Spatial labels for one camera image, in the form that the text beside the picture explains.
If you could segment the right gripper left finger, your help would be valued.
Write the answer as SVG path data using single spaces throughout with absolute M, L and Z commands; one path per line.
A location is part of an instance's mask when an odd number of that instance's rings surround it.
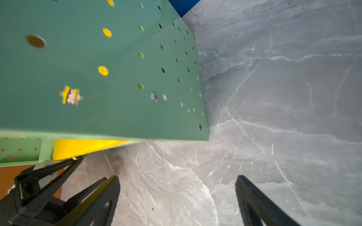
M 112 176 L 85 201 L 56 223 L 57 226 L 110 226 L 120 194 L 117 176 Z

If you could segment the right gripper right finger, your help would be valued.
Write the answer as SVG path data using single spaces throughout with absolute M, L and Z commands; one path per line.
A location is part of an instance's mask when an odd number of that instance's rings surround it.
M 298 226 L 247 177 L 239 175 L 235 191 L 245 226 Z

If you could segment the yellow book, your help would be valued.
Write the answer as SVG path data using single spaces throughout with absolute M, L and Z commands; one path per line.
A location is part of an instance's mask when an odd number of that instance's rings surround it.
M 81 155 L 129 144 L 131 141 L 56 139 L 53 160 L 61 161 Z

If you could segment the green wooden two-tier shelf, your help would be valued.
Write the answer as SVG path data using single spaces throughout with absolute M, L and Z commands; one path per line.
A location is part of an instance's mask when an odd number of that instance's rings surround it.
M 169 1 L 1 1 L 1 166 L 56 162 L 56 139 L 209 140 Z

